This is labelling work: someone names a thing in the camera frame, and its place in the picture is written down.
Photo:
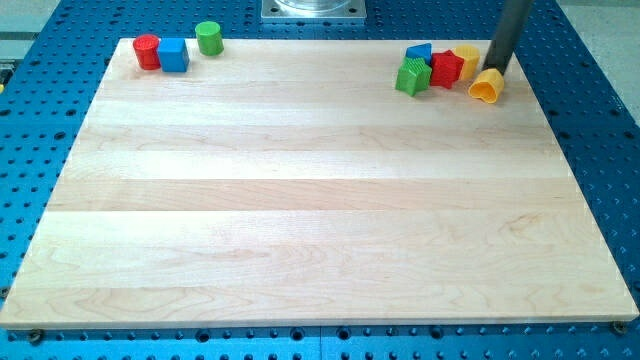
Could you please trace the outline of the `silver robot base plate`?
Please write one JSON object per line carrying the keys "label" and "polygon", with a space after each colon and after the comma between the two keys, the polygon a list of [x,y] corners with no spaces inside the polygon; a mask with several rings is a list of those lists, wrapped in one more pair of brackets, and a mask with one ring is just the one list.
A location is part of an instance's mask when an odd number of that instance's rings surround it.
{"label": "silver robot base plate", "polygon": [[260,0],[263,20],[364,20],[365,0]]}

